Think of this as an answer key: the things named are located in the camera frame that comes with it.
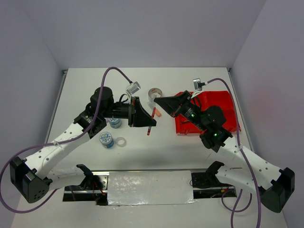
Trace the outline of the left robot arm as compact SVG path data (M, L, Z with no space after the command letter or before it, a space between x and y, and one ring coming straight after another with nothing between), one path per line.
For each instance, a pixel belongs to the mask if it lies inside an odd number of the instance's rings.
M129 103L115 102L108 87L97 88L85 110L56 139L25 159L16 157L9 163L10 179L28 203L41 200L59 181L53 168L73 150L102 131L106 118L127 119L130 127L154 127L157 122L142 107L139 97Z

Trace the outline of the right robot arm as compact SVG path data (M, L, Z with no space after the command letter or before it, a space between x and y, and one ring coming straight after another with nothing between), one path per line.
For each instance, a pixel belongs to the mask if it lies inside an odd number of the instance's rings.
M202 111L191 99L192 94L184 91L178 96L156 97L154 102L171 117L181 115L200 129L200 139L207 149L236 162L249 172L249 177L237 175L224 164L214 162L218 169L207 173L207 182L212 186L226 182L256 193L267 209L281 212L295 190L294 171L272 165L243 146L223 127L226 119L219 106L213 105Z

